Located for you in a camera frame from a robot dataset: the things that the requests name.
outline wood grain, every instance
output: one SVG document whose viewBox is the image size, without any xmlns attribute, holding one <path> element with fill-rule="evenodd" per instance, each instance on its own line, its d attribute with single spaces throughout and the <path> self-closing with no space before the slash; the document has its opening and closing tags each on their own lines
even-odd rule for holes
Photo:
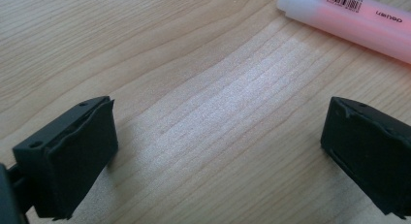
<svg viewBox="0 0 411 224">
<path fill-rule="evenodd" d="M 120 150 L 57 223 L 405 223 L 319 140 L 331 96 L 411 124 L 411 66 L 276 1 L 0 0 L 0 161 L 108 94 Z"/>
</svg>

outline screw hole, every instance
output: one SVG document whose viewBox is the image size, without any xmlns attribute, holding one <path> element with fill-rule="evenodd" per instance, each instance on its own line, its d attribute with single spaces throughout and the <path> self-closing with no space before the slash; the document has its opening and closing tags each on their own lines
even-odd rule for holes
<svg viewBox="0 0 411 224">
<path fill-rule="evenodd" d="M 29 145 L 29 147 L 30 147 L 30 148 L 36 148 L 36 147 L 39 147 L 39 146 L 42 145 L 42 144 L 43 144 L 43 142 L 41 142 L 41 141 L 36 141 L 36 142 L 34 142 L 33 144 Z"/>
</svg>

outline table surface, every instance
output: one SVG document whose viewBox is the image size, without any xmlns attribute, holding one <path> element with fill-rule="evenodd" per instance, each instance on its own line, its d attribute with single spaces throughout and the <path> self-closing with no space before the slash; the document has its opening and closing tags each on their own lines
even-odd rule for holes
<svg viewBox="0 0 411 224">
<path fill-rule="evenodd" d="M 110 95 L 119 151 L 56 223 L 404 223 L 320 138 L 331 96 L 411 124 L 411 65 L 276 2 L 0 0 L 0 162 L 71 106 Z"/>
</svg>

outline pink tube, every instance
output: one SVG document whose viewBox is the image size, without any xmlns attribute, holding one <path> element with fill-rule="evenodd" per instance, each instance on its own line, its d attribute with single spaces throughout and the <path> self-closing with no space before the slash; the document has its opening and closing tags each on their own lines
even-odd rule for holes
<svg viewBox="0 0 411 224">
<path fill-rule="evenodd" d="M 373 0 L 278 0 L 296 19 L 411 64 L 411 14 Z"/>
</svg>

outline black plastic part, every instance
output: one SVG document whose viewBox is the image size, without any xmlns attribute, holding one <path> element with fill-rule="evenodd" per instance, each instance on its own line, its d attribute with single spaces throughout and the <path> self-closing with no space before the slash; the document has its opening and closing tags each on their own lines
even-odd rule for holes
<svg viewBox="0 0 411 224">
<path fill-rule="evenodd" d="M 0 164 L 0 218 L 1 223 L 28 223 L 24 212 L 18 207 L 13 184 L 3 164 Z"/>
<path fill-rule="evenodd" d="M 40 217 L 70 218 L 99 173 L 117 152 L 110 97 L 82 102 L 63 113 L 14 149 L 20 207 L 34 205 Z"/>
<path fill-rule="evenodd" d="M 322 148 L 385 214 L 411 215 L 411 127 L 332 97 Z"/>
</svg>

